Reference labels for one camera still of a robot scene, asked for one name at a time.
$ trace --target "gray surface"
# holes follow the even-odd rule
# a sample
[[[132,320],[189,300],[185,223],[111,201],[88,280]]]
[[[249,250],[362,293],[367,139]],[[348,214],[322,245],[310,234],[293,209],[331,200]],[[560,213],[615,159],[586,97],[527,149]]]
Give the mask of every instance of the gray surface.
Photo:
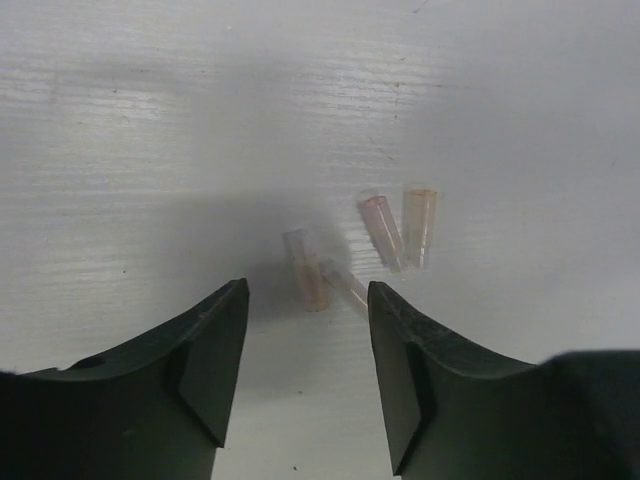
[[[636,1],[5,0],[0,15],[3,368],[68,366],[246,275],[216,478],[388,479],[365,322],[291,299],[280,234],[302,224],[504,354],[638,345]],[[431,268],[391,277],[353,197],[379,187],[398,213],[406,180],[442,192]]]

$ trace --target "transparent vial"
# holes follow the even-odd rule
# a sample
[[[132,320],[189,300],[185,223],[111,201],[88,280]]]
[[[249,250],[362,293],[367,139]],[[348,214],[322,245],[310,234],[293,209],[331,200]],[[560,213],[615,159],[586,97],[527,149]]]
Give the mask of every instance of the transparent vial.
[[[360,280],[333,259],[322,260],[320,271],[333,288],[341,292],[358,312],[367,317],[367,288]]]
[[[407,260],[417,268],[429,263],[438,194],[422,183],[409,183],[404,190],[402,231]]]
[[[329,306],[329,291],[320,273],[309,232],[305,229],[287,232],[283,240],[293,260],[296,282],[306,309],[310,312],[326,309]]]
[[[368,189],[358,194],[357,202],[371,241],[382,262],[392,272],[401,272],[406,267],[402,239],[387,197],[380,195],[376,189]]]

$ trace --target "cylindrical object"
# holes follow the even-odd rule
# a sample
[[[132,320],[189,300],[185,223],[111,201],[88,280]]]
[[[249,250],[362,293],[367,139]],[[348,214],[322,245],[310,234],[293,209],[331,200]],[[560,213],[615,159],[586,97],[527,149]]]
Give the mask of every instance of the cylindrical object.
[[[394,273],[402,271],[406,266],[402,239],[387,197],[372,188],[361,192],[357,201],[364,224],[382,262]]]
[[[296,281],[307,310],[319,312],[329,306],[329,291],[318,267],[318,256],[304,229],[287,232],[284,243],[293,259]]]
[[[320,271],[329,284],[340,291],[360,313],[367,316],[367,288],[351,272],[332,259],[320,262]]]
[[[437,196],[437,192],[428,190],[421,183],[410,183],[405,187],[402,219],[404,248],[409,263],[417,268],[426,268],[429,262]]]

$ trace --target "white tabletop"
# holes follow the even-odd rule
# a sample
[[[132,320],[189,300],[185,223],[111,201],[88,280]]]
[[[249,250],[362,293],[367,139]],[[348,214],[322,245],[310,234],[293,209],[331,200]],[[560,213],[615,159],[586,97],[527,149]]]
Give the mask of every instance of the white tabletop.
[[[636,0],[5,0],[0,367],[67,367],[246,276],[216,479],[391,477],[366,321],[280,235],[504,354],[640,344]],[[354,206],[441,192],[392,276]]]

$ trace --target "scratch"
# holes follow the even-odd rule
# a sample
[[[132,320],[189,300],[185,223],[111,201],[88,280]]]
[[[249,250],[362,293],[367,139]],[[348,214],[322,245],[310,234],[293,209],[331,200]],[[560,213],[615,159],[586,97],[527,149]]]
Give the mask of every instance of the scratch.
[[[385,152],[384,149],[380,145],[378,145],[373,138],[371,138],[371,136],[367,135],[367,138],[378,149],[378,151],[381,154],[383,154],[385,157],[387,157],[389,160],[391,160],[392,163],[394,164],[398,163],[396,162],[396,159],[393,158],[391,155],[389,155],[387,152]]]
[[[424,2],[422,2],[422,5],[420,5],[415,10],[411,10],[411,13],[420,13],[427,3],[429,3],[429,0],[424,0]]]

